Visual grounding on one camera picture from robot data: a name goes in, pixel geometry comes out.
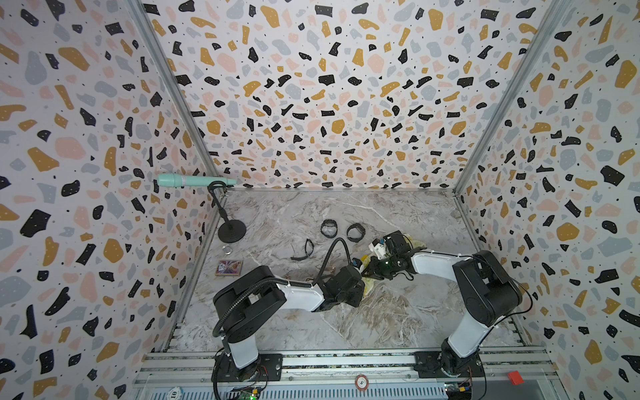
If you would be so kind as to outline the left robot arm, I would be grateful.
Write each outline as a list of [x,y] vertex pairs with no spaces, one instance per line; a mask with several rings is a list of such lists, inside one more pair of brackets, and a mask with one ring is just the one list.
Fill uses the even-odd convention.
[[310,282],[289,281],[274,275],[268,266],[259,266],[223,288],[213,298],[218,314],[213,336],[221,338],[226,355],[239,370],[255,365],[259,358],[255,334],[279,310],[326,312],[346,303],[360,305],[365,282],[362,261],[348,258],[335,275],[324,273],[327,255],[318,275]]

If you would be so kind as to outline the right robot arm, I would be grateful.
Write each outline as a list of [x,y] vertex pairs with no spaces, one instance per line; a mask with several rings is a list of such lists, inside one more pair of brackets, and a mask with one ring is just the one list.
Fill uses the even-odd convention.
[[466,311],[458,327],[443,341],[434,362],[418,365],[418,371],[441,370],[457,377],[479,359],[483,340],[495,325],[514,315],[523,301],[515,281],[490,251],[472,255],[441,253],[418,248],[407,253],[370,258],[363,276],[391,280],[400,273],[429,275],[455,282]]

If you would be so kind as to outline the black digital watch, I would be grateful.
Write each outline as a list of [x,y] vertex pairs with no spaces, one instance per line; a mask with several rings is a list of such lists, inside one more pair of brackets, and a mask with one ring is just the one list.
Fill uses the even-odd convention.
[[350,242],[358,243],[364,239],[366,228],[361,223],[353,223],[347,228],[346,235]]

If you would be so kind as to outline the yellow green white cloth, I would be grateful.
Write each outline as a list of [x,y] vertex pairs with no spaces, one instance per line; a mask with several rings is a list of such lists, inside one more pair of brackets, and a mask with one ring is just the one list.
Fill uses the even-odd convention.
[[[412,245],[412,249],[409,252],[407,252],[407,253],[410,254],[410,256],[413,255],[416,250],[422,249],[422,247],[420,247],[420,246],[418,246],[418,247],[415,246],[415,242],[413,241],[412,238],[410,238],[407,235],[404,235],[404,236],[405,236],[406,240],[408,242],[410,242],[411,245]],[[360,261],[362,262],[362,266],[359,268],[359,270],[360,270],[360,273],[361,273],[361,275],[363,277],[363,281],[365,282],[365,290],[364,290],[364,296],[365,297],[370,295],[371,291],[373,291],[373,288],[374,288],[376,282],[385,281],[385,280],[389,280],[389,281],[393,280],[393,279],[372,279],[372,278],[368,278],[367,277],[367,266],[368,266],[368,263],[369,263],[369,260],[370,260],[371,256],[375,256],[375,255],[368,250],[368,254],[362,256],[361,259],[360,259]],[[412,279],[407,279],[407,280],[410,281],[410,282],[414,281],[416,275],[417,275],[417,273],[413,269],[413,278]]]

